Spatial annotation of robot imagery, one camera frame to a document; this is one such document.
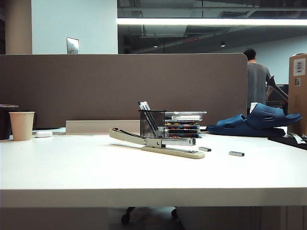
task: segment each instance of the blue slipper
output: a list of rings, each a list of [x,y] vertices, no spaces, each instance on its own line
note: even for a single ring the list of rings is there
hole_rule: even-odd
[[[301,114],[285,115],[282,109],[258,103],[245,122],[257,129],[287,126],[302,119]]]
[[[244,137],[282,137],[285,132],[281,128],[256,129],[249,126],[242,114],[220,120],[215,126],[207,126],[207,130],[213,134]]]

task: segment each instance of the barcode label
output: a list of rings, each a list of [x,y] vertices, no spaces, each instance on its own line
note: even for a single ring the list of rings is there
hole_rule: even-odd
[[[301,86],[301,79],[300,78],[295,79],[295,86]]]
[[[306,72],[306,58],[294,60],[293,76],[303,76]]]

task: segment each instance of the paper cup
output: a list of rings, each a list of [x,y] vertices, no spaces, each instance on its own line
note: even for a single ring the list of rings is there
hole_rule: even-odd
[[[9,112],[13,140],[30,140],[32,137],[34,112]]]

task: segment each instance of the white wall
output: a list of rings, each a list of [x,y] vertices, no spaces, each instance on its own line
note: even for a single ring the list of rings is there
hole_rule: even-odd
[[[33,54],[66,54],[66,38],[80,54],[117,54],[116,0],[32,0]]]
[[[307,53],[307,36],[230,49],[219,49],[213,53],[243,53],[248,48],[253,48],[256,51],[256,61],[269,68],[271,75],[275,76],[275,82],[277,84],[288,84],[289,57],[297,53]]]

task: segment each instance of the cardboard box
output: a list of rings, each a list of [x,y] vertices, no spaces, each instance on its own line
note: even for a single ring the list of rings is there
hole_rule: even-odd
[[[307,54],[290,57],[288,113],[300,113],[302,120],[288,125],[288,134],[307,135]]]

